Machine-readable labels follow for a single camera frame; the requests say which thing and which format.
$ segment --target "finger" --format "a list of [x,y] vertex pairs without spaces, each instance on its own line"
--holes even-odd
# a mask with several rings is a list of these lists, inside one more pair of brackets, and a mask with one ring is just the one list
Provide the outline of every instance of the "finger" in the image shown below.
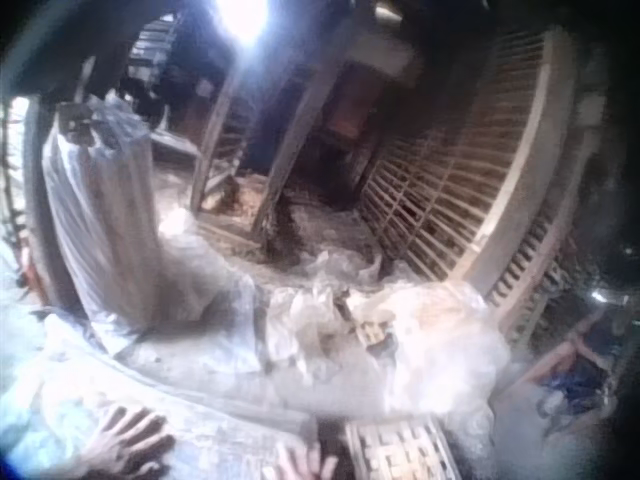
[[296,467],[293,465],[291,451],[281,443],[278,444],[278,464],[284,472],[285,478],[297,478],[299,476]]
[[320,466],[320,444],[316,442],[309,450],[309,470],[314,475],[318,475],[320,473]]
[[162,467],[158,462],[145,463],[140,469],[127,476],[127,480],[151,480],[159,478],[162,473]]
[[309,472],[309,462],[307,461],[308,449],[307,447],[296,447],[294,450],[296,457],[296,466],[298,467],[298,473],[303,477],[308,477]]
[[144,419],[151,412],[146,408],[138,408],[135,410],[129,410],[125,416],[118,422],[115,426],[115,433],[122,434],[129,430],[131,430],[134,426],[136,426],[142,419]]
[[122,405],[113,405],[109,409],[109,413],[104,417],[100,426],[98,427],[98,431],[100,432],[108,432],[111,430],[124,415],[127,413],[127,409]]
[[164,417],[157,414],[147,415],[135,427],[122,435],[122,438],[127,445],[134,445],[158,433],[163,423]]
[[281,478],[274,467],[264,467],[262,475],[266,480],[279,480]]
[[322,471],[320,472],[320,480],[331,480],[333,478],[333,472],[338,465],[338,457],[327,457],[322,465]]
[[129,449],[134,461],[160,455],[164,449],[173,444],[173,437],[168,433],[157,433]]

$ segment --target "wooden grate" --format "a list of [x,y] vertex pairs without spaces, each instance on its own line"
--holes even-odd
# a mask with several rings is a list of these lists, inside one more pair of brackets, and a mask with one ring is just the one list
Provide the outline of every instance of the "wooden grate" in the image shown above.
[[537,216],[524,236],[505,271],[486,296],[495,307],[501,330],[515,341],[527,330],[531,308],[541,295],[551,296],[566,288],[570,280],[554,259],[567,235],[578,201],[578,191],[587,161],[603,147],[603,132],[610,130],[607,107],[589,123],[580,120],[583,104],[606,99],[607,84],[589,83],[589,69],[605,70],[602,59],[583,63],[580,87],[573,102],[573,112],[561,161]]
[[363,217],[387,254],[430,280],[449,276],[502,187],[543,43],[541,33],[504,31],[467,48],[442,98],[416,91],[381,142],[362,191]]
[[352,422],[346,430],[359,480],[460,478],[444,435],[430,415]]

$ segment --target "wooden plank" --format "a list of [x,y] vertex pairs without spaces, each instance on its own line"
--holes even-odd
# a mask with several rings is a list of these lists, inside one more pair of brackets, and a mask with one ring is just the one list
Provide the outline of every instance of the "wooden plank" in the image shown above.
[[514,161],[472,247],[451,273],[481,295],[505,271],[540,209],[562,152],[576,81],[576,51],[559,29],[545,34],[538,83]]
[[264,219],[280,198],[293,164],[344,66],[347,47],[355,36],[355,30],[353,18],[343,20],[326,46],[320,67],[304,92],[278,148],[265,195],[253,222],[253,232],[262,229]]
[[247,60],[245,58],[237,59],[236,63],[231,67],[222,85],[218,99],[209,115],[209,120],[207,121],[207,126],[202,136],[202,144],[200,145],[201,156],[196,163],[191,188],[190,208],[194,213],[200,210],[200,204],[204,196],[204,188],[207,183],[207,178],[209,177],[211,163],[213,162],[213,152],[222,133],[227,114],[229,113],[231,100],[245,72],[246,62]]

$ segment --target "plastic-wrapped bundle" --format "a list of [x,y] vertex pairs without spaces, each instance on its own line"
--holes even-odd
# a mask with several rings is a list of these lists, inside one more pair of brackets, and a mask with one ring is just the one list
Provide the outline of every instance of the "plastic-wrapped bundle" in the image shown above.
[[45,145],[56,233],[82,305],[105,348],[153,323],[162,275],[149,130],[116,97],[61,104]]

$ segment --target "hand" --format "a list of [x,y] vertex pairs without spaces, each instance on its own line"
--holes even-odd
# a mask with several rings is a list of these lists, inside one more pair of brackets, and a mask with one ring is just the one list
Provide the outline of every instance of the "hand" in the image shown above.
[[300,447],[292,451],[278,445],[278,466],[270,470],[270,480],[331,480],[338,458],[320,460],[320,444],[311,449]]
[[80,462],[88,478],[147,480],[159,477],[160,464],[152,461],[173,443],[161,433],[164,418],[149,410],[114,408],[98,428]]

